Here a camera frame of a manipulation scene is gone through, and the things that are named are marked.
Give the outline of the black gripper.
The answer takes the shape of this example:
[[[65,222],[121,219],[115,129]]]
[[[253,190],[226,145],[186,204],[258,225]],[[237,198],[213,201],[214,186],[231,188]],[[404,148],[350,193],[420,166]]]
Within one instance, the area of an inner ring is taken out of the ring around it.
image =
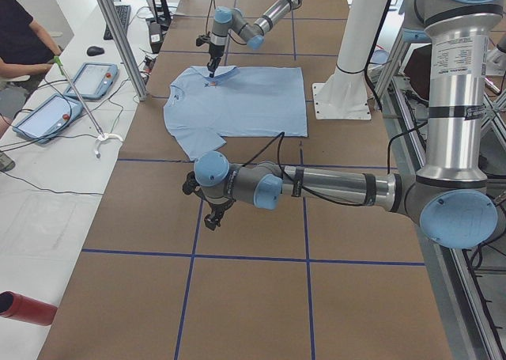
[[[221,219],[225,216],[225,212],[233,206],[233,201],[228,200],[222,204],[209,203],[209,206],[211,211],[204,217],[204,223],[207,229],[216,229],[221,226]]]
[[[210,75],[213,75],[216,73],[224,53],[225,53],[225,46],[224,45],[216,45],[216,44],[210,43],[210,46],[209,46],[210,60],[206,65],[207,70],[209,71]]]

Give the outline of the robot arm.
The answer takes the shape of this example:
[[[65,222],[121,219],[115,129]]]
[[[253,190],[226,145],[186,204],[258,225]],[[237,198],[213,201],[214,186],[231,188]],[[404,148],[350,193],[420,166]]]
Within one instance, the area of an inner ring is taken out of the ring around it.
[[[358,67],[351,62],[351,35],[359,32],[359,18],[380,31],[390,0],[353,0],[334,74],[316,83],[315,104],[319,119],[358,119],[359,79],[374,48],[377,35],[362,28],[362,46],[355,48]],[[198,38],[198,46],[210,44],[209,70],[217,70],[223,55],[225,34],[232,30],[248,45],[258,46],[265,35],[302,0],[278,0],[253,26],[237,10],[218,9],[210,33]],[[273,210],[280,195],[314,196],[343,206],[381,206],[403,214],[422,232],[447,248],[471,248],[488,239],[497,227],[497,207],[486,195],[487,176],[478,167],[481,119],[489,32],[503,17],[504,0],[404,0],[405,17],[398,40],[432,43],[429,78],[429,109],[425,164],[416,176],[393,173],[372,174],[281,166],[278,143],[277,164],[246,165],[270,145],[271,140],[246,164],[229,164],[226,157],[211,151],[194,163],[183,184],[186,195],[195,193],[207,201],[209,229],[220,226],[225,211],[235,201]]]
[[[219,6],[215,9],[210,31],[200,35],[196,44],[209,44],[210,60],[207,70],[213,78],[225,54],[225,46],[230,31],[251,49],[262,46],[265,36],[288,13],[301,7],[303,0],[277,0],[266,12],[250,24],[237,8]]]

